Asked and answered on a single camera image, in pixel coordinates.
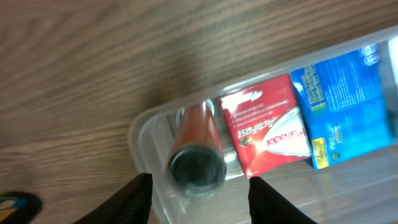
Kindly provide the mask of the red medicine box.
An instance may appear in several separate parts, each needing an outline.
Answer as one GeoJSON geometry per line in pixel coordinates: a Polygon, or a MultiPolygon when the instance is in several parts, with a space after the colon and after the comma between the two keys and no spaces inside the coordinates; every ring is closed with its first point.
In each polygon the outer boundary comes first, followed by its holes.
{"type": "Polygon", "coordinates": [[[220,106],[247,178],[312,155],[288,74],[222,96],[220,106]]]}

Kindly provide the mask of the white medicine box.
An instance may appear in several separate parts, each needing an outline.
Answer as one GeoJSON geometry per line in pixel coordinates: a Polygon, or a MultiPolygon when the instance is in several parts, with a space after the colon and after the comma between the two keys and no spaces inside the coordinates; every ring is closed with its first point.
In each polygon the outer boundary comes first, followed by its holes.
{"type": "Polygon", "coordinates": [[[398,78],[398,36],[393,37],[388,41],[389,58],[391,61],[392,73],[394,82],[397,85],[398,78]]]}

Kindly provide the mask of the clear plastic container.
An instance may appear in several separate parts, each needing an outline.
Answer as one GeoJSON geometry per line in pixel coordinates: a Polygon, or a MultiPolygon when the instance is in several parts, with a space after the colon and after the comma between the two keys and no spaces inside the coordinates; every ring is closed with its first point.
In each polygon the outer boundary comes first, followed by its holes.
{"type": "Polygon", "coordinates": [[[161,223],[252,223],[258,179],[281,223],[395,223],[397,27],[147,110],[127,140],[161,223]]]}

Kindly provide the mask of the blue medicine box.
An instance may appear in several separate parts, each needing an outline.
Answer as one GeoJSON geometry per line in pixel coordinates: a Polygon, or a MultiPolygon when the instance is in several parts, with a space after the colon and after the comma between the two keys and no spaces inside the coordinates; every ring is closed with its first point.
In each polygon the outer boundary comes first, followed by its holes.
{"type": "Polygon", "coordinates": [[[392,145],[379,61],[371,44],[290,73],[315,169],[392,145]]]}

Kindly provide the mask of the dark syrup bottle white cap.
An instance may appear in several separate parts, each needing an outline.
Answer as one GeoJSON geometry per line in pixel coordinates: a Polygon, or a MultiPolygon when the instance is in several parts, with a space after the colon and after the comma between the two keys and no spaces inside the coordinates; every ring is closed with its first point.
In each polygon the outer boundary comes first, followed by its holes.
{"type": "Polygon", "coordinates": [[[1,194],[1,224],[28,224],[42,210],[42,200],[27,192],[1,194]]]}

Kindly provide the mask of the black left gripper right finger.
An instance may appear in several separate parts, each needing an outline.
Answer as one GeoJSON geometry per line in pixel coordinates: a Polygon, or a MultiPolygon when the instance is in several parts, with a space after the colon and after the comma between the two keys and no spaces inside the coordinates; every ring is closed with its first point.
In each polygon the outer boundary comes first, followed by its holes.
{"type": "Polygon", "coordinates": [[[249,179],[252,224],[317,224],[260,177],[249,179]]]}

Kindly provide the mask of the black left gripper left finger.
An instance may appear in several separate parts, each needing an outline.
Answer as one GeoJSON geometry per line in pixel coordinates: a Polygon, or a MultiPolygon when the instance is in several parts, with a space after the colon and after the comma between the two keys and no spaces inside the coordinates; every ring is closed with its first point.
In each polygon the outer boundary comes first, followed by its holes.
{"type": "Polygon", "coordinates": [[[152,188],[152,175],[141,173],[75,224],[147,224],[152,188]]]}

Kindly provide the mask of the orange vitamin tube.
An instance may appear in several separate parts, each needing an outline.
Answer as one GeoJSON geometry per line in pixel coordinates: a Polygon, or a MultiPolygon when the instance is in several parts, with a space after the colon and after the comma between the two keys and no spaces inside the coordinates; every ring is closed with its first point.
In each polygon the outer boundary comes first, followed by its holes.
{"type": "Polygon", "coordinates": [[[189,197],[207,197],[226,178],[220,134],[210,99],[180,108],[178,127],[167,162],[167,176],[174,188],[189,197]]]}

